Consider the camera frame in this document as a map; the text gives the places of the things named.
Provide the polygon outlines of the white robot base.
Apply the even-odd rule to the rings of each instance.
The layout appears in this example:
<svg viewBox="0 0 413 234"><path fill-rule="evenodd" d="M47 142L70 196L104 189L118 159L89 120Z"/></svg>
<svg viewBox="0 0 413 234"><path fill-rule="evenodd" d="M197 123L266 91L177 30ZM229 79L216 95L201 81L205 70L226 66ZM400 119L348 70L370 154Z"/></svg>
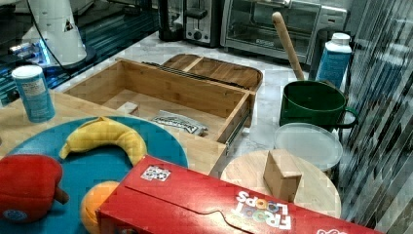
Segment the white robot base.
<svg viewBox="0 0 413 234"><path fill-rule="evenodd" d="M32 43L39 55L34 63L42 68L76 69L95 58L86 46L73 18L70 0L25 0L32 16L31 28L22 41Z"/></svg>

